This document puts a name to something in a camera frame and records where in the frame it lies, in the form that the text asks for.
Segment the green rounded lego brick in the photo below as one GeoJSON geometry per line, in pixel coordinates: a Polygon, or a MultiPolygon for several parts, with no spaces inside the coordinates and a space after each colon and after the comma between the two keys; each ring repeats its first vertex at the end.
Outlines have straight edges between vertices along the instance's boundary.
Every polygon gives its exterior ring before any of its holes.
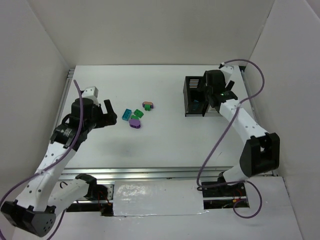
{"type": "Polygon", "coordinates": [[[136,116],[136,115],[131,115],[131,117],[130,117],[131,119],[136,119],[136,120],[139,120],[139,117],[138,116],[136,116]]]}

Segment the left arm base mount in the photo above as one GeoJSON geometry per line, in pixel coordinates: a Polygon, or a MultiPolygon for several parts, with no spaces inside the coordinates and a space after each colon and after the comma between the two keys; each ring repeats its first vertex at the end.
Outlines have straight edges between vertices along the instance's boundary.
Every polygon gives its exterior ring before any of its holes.
{"type": "Polygon", "coordinates": [[[83,180],[88,184],[88,191],[84,198],[87,201],[94,203],[79,204],[79,207],[84,207],[82,212],[98,212],[104,217],[111,217],[113,213],[113,204],[108,199],[108,188],[98,184],[97,179],[91,175],[81,173],[75,177],[77,180],[83,180]]]}

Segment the green square lego brick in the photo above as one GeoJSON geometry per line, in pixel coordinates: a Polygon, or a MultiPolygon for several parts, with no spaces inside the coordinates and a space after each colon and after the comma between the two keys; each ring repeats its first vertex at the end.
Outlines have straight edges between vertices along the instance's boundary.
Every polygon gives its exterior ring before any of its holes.
{"type": "Polygon", "coordinates": [[[136,109],[136,110],[133,112],[133,114],[134,114],[135,116],[137,116],[138,118],[142,118],[142,117],[144,116],[144,113],[143,113],[141,110],[139,110],[139,109],[136,109]]]}

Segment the teal rectangular lego brick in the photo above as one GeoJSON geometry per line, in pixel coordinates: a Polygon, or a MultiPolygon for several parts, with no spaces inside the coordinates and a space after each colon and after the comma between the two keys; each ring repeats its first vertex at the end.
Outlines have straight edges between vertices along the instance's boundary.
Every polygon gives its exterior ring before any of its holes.
{"type": "Polygon", "coordinates": [[[122,120],[124,121],[129,121],[129,119],[131,118],[131,115],[132,115],[132,110],[131,109],[126,109],[122,115],[122,120]]]}

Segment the purple rounded lego brick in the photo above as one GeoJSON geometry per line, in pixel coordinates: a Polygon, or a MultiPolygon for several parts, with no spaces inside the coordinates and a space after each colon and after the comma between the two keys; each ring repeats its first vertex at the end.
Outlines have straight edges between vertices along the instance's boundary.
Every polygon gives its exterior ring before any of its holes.
{"type": "Polygon", "coordinates": [[[131,118],[129,120],[129,126],[135,129],[139,129],[141,127],[141,122],[139,119],[131,118]]]}

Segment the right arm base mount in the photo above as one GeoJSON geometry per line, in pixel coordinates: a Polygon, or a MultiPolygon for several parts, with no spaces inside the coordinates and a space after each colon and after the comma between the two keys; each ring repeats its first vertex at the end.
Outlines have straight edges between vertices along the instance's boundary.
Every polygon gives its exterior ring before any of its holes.
{"type": "Polygon", "coordinates": [[[248,208],[247,192],[243,183],[217,187],[205,187],[199,190],[203,197],[203,208],[232,209],[234,204],[239,202],[237,208],[248,208]]]}

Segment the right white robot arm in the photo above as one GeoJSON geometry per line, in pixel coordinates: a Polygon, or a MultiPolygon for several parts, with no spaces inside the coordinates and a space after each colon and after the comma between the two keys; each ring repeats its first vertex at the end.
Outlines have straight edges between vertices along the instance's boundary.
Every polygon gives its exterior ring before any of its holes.
{"type": "Polygon", "coordinates": [[[207,70],[203,80],[209,105],[229,122],[227,129],[233,128],[244,143],[238,163],[220,173],[218,183],[231,186],[276,170],[280,165],[280,137],[267,132],[249,115],[232,92],[234,82],[226,83],[221,70],[207,70]]]}

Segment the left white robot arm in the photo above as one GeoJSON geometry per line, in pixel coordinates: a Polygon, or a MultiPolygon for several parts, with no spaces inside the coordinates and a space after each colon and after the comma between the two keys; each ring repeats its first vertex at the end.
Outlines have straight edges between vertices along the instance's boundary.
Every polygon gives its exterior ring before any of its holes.
{"type": "Polygon", "coordinates": [[[58,125],[50,138],[47,152],[24,190],[13,201],[5,201],[1,212],[14,226],[38,237],[46,236],[57,216],[74,201],[106,200],[109,189],[97,183],[92,175],[80,173],[64,188],[53,192],[67,163],[75,156],[81,144],[93,129],[113,126],[117,115],[110,100],[105,100],[107,112],[92,99],[77,98],[71,112],[58,125]]]}

